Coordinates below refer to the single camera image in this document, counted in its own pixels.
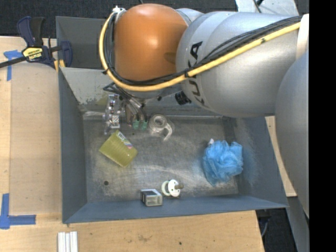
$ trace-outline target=blue mesh loofah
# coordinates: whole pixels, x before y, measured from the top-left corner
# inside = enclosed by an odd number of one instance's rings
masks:
[[[203,170],[206,179],[215,186],[219,182],[228,182],[231,176],[243,170],[243,147],[232,142],[215,141],[205,149]]]

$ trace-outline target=clamp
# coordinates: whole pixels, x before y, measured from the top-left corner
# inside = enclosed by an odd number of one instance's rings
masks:
[[[29,16],[26,16],[18,21],[17,30],[20,37],[25,40],[27,47],[21,51],[23,55],[22,57],[2,62],[0,63],[0,68],[17,64],[21,61],[27,61],[38,62],[56,69],[56,60],[52,53],[60,50],[62,50],[65,66],[69,67],[71,65],[72,50],[69,41],[62,41],[60,46],[51,47],[49,39],[49,46],[47,47],[43,45],[41,30],[44,22],[45,18],[43,17],[31,18]]]

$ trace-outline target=white plastic object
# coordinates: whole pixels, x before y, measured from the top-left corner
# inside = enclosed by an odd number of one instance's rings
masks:
[[[183,185],[180,185],[178,181],[175,179],[171,179],[170,181],[165,181],[161,185],[162,193],[166,196],[178,197],[180,195],[181,189]]]
[[[77,232],[58,233],[58,252],[78,252]]]
[[[167,134],[163,141],[167,140],[173,133],[173,128],[167,121],[167,118],[161,114],[155,114],[149,120],[148,126],[152,134],[163,134],[167,130]]]

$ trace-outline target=small box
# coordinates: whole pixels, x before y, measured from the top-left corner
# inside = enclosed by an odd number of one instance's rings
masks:
[[[141,201],[146,206],[160,206],[162,205],[162,195],[155,189],[141,190]]]

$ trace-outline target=blue tape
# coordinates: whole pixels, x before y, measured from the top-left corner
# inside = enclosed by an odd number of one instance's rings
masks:
[[[22,53],[18,52],[17,50],[10,50],[10,51],[5,51],[4,52],[5,57],[8,60],[16,59],[22,57]],[[12,66],[8,66],[7,69],[7,81],[10,81],[12,79]]]
[[[9,229],[15,225],[35,225],[36,215],[9,216],[9,193],[2,195],[0,229]]]

